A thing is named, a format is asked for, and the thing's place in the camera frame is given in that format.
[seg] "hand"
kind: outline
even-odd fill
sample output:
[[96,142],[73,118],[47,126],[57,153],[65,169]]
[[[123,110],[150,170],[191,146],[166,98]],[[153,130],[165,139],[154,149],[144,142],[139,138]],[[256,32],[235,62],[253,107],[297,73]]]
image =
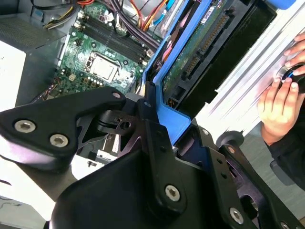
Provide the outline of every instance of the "hand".
[[263,122],[262,137],[269,146],[281,140],[295,125],[305,98],[291,78],[287,78],[279,89],[280,82],[280,78],[275,78],[258,102]]
[[[293,47],[286,50],[284,52],[284,55],[288,56],[288,55],[295,54],[299,51],[302,51],[302,52],[285,64],[285,66],[288,68],[290,68],[298,63],[305,62],[305,32],[297,35],[295,37],[295,41],[299,42],[299,43],[295,44]],[[303,65],[302,67],[299,67],[298,69],[294,70],[294,72],[293,72],[294,75],[302,75],[304,73],[305,73],[305,65]]]

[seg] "finger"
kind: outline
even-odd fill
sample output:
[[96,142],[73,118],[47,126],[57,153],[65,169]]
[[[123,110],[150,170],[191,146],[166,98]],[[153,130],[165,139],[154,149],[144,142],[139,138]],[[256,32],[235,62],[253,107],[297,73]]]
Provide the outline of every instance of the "finger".
[[292,79],[287,78],[285,80],[285,82],[283,83],[282,87],[280,88],[280,90],[276,94],[276,97],[275,97],[274,103],[273,103],[273,108],[272,108],[272,114],[275,117],[283,114],[283,109],[284,109],[286,98],[289,94],[291,82],[292,82]]
[[305,74],[305,65],[303,65],[302,67],[299,67],[298,69],[294,70],[293,74],[294,75]]
[[296,42],[300,42],[302,40],[305,40],[305,32],[303,32],[295,37]]
[[283,115],[288,119],[294,119],[295,118],[295,108],[296,108],[296,102],[299,95],[299,87],[297,83],[292,83],[290,86],[289,94],[287,96]]
[[296,110],[297,114],[299,114],[299,112],[301,110],[301,106],[303,104],[304,99],[305,99],[305,94],[299,94],[298,95],[298,98],[297,98],[297,101],[296,101],[296,107],[295,107],[295,110]]
[[271,88],[271,86],[267,87],[267,89],[262,93],[261,97],[259,98],[257,108],[258,108],[258,113],[260,116],[264,112],[265,100],[266,100],[266,97],[267,97],[267,94],[268,94],[270,88]]
[[301,41],[301,42],[295,44],[294,46],[292,46],[287,51],[285,51],[284,55],[285,56],[292,55],[292,54],[295,54],[295,53],[297,53],[299,51],[302,51],[304,49],[305,49],[305,41]]
[[271,113],[272,112],[272,107],[273,107],[273,102],[275,100],[275,96],[277,93],[277,89],[280,85],[280,78],[275,78],[274,82],[271,85],[271,88],[269,89],[266,100],[265,100],[265,105],[264,105],[264,112]]
[[288,61],[285,66],[286,67],[292,67],[298,63],[301,63],[305,61],[305,51],[298,54],[296,57],[292,58],[290,61]]

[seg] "metal screw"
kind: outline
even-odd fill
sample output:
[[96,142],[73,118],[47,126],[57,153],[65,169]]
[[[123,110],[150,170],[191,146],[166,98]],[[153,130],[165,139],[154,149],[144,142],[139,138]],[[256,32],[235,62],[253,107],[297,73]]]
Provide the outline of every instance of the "metal screw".
[[57,20],[58,18],[60,18],[61,16],[59,14],[54,14],[51,16],[51,21],[52,20]]
[[144,102],[144,104],[148,107],[151,107],[151,105],[148,102]]
[[232,147],[228,147],[228,150],[232,153],[235,154],[235,150]]
[[177,202],[180,200],[180,193],[178,189],[173,185],[166,186],[165,193],[171,201]]
[[114,97],[116,97],[116,98],[120,98],[120,97],[121,97],[120,94],[119,94],[119,93],[116,93],[116,92],[113,92],[112,95],[113,95]]
[[14,125],[15,129],[21,133],[30,133],[36,129],[36,125],[29,120],[17,121]]
[[244,223],[244,218],[237,209],[230,208],[230,215],[236,223],[238,223],[240,225],[242,225]]
[[205,135],[209,135],[209,132],[208,132],[206,129],[202,129],[202,132],[203,132]]
[[288,227],[288,225],[285,224],[284,222],[281,222],[281,226],[282,226],[283,229],[290,229],[290,228]]
[[62,148],[68,144],[68,138],[61,134],[55,134],[50,137],[50,143],[53,146]]

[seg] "black knob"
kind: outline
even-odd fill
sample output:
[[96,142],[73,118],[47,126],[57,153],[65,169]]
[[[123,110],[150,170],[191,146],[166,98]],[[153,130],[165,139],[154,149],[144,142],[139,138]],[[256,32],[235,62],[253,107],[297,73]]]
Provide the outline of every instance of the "black knob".
[[282,77],[282,80],[285,80],[286,78],[291,78],[292,82],[296,82],[299,84],[299,92],[305,93],[305,74],[302,75],[294,75],[293,71],[298,69],[299,67],[302,67],[305,65],[305,63],[300,63],[295,66],[293,66],[291,69],[289,69]]

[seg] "yellow wire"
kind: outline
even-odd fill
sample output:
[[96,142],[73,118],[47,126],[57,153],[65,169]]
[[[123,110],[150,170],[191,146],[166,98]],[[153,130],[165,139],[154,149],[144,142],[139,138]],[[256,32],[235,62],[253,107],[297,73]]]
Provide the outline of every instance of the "yellow wire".
[[151,18],[149,18],[148,22],[146,23],[146,25],[144,26],[143,30],[146,31],[148,29],[148,27],[150,26],[152,20],[154,19],[154,17],[156,16],[156,14],[159,12],[159,10],[161,9],[162,6],[165,5],[165,3],[167,2],[167,0],[164,0],[163,3],[159,6],[159,9],[156,9],[156,12],[151,16]]
[[61,20],[63,19],[66,15],[68,15],[68,13],[70,13],[73,10],[73,6],[70,7],[70,9],[64,14],[62,15],[60,18],[58,18],[57,20]]
[[138,16],[138,26],[141,27],[141,26],[142,26],[142,21],[141,21],[140,15],[139,15],[139,13],[138,13],[138,10],[137,10],[137,8],[136,8],[131,2],[130,2],[130,4],[131,4],[131,6],[133,7],[133,9],[134,9],[136,15]]
[[[69,9],[67,12],[65,12],[65,14],[61,15],[57,20],[63,19],[63,18],[64,18],[66,15],[68,15],[72,10],[73,10],[73,6],[71,6],[70,9]],[[51,26],[51,25],[53,24],[53,21],[54,21],[54,20],[51,20],[48,24],[46,24],[46,25],[44,26],[44,28],[47,29],[49,26]]]

